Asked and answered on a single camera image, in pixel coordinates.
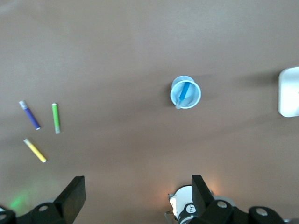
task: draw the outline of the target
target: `bolt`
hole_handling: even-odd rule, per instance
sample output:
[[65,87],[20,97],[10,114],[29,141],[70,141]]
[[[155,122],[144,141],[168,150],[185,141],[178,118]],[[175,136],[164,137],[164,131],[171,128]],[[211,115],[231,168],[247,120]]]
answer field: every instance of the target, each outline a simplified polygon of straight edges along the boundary
[[217,202],[217,205],[218,205],[218,207],[223,208],[223,209],[228,207],[228,205],[222,201]]
[[268,213],[266,212],[266,210],[262,209],[262,208],[257,208],[256,212],[257,212],[257,214],[259,214],[261,216],[267,216],[268,215]]
[[1,214],[0,215],[0,220],[3,220],[3,219],[5,219],[6,218],[6,215],[5,214]]
[[39,211],[46,211],[48,209],[47,205],[43,205],[42,207],[40,207],[38,210]]

